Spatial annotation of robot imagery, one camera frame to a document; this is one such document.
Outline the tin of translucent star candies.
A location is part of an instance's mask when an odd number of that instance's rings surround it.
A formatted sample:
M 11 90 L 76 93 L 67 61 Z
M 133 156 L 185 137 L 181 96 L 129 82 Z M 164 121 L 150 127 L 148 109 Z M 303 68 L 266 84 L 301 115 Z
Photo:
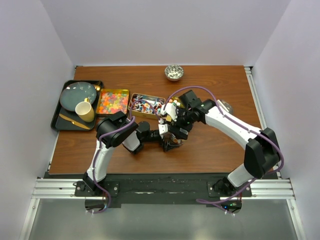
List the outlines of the tin of translucent star candies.
M 96 115 L 99 118 L 112 115 L 117 112 L 127 114 L 130 91 L 128 89 L 108 89 L 103 88 L 100 91 Z

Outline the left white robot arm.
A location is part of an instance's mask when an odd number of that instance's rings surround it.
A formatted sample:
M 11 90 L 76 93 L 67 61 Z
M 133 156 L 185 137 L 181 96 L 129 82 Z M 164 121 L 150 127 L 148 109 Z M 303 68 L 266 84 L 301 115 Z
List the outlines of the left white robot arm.
M 144 143 L 158 142 L 165 152 L 178 148 L 182 143 L 173 141 L 170 135 L 164 136 L 167 125 L 151 130 L 147 121 L 136 123 L 125 113 L 118 111 L 102 119 L 96 127 L 96 149 L 90 167 L 83 176 L 86 191 L 99 196 L 104 190 L 103 182 L 107 176 L 107 167 L 116 147 L 123 145 L 130 153 L 137 154 Z

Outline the clear plastic jar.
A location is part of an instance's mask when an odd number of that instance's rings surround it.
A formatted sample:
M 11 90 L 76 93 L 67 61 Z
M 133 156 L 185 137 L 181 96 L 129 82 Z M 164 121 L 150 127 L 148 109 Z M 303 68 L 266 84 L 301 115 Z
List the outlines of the clear plastic jar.
M 180 139 L 177 139 L 176 137 L 174 137 L 174 136 L 171 136 L 170 137 L 170 140 L 171 140 L 171 142 L 174 144 L 174 145 L 178 145 L 178 146 L 180 146 L 181 145 L 181 140 Z

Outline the metal scoop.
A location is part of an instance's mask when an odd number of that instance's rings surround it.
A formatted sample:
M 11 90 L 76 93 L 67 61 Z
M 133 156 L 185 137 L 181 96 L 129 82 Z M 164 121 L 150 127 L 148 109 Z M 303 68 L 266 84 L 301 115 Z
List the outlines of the metal scoop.
M 226 101 L 222 100 L 222 99 L 218 99 L 217 100 L 217 104 L 226 112 L 228 112 L 229 114 L 233 114 L 234 110 L 232 108 L 232 106 L 227 103 Z

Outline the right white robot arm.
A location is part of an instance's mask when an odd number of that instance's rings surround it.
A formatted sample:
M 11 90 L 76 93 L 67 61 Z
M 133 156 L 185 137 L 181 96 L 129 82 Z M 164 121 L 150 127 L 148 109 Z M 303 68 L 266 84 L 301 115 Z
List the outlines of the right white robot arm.
M 272 172 L 273 167 L 283 159 L 275 132 L 249 125 L 223 109 L 215 99 L 202 101 L 189 90 L 179 101 L 167 100 L 161 107 L 161 115 L 170 121 L 159 124 L 160 134 L 170 134 L 177 140 L 187 140 L 195 122 L 218 129 L 232 138 L 244 149 L 244 160 L 227 176 L 214 184 L 217 191 L 233 197 L 248 181 L 257 180 Z

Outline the gold tin of candies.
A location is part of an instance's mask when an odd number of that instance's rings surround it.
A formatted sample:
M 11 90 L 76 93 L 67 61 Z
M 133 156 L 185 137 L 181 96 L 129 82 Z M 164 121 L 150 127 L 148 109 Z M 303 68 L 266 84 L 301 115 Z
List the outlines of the gold tin of candies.
M 127 109 L 132 116 L 157 119 L 165 102 L 163 97 L 133 93 Z

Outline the tray of paper stars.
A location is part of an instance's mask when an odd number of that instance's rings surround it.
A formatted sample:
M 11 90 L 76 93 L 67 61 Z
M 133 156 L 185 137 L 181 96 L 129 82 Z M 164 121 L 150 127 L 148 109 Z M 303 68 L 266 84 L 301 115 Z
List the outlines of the tray of paper stars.
M 175 105 L 176 107 L 184 108 L 184 105 L 178 96 L 171 97 L 169 99 L 168 103 L 171 103 L 171 104 Z

